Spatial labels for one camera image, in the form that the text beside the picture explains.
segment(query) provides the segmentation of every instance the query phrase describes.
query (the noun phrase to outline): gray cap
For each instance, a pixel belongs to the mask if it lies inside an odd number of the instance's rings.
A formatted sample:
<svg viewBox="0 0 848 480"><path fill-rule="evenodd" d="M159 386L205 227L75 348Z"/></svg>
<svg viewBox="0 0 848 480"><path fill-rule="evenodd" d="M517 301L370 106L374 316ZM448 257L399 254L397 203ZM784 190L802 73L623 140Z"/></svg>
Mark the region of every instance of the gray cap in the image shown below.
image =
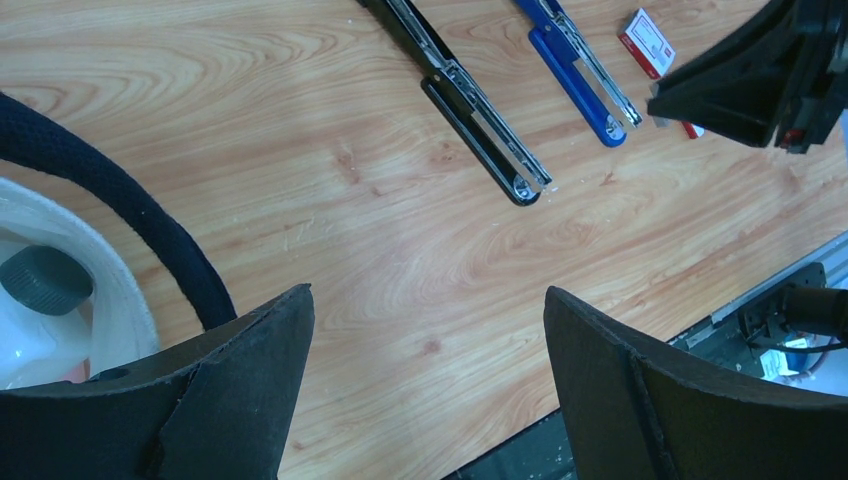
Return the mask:
<svg viewBox="0 0 848 480"><path fill-rule="evenodd" d="M0 265L0 284L15 300L44 315L65 315L94 290L91 275L53 247L31 245Z"/></svg>

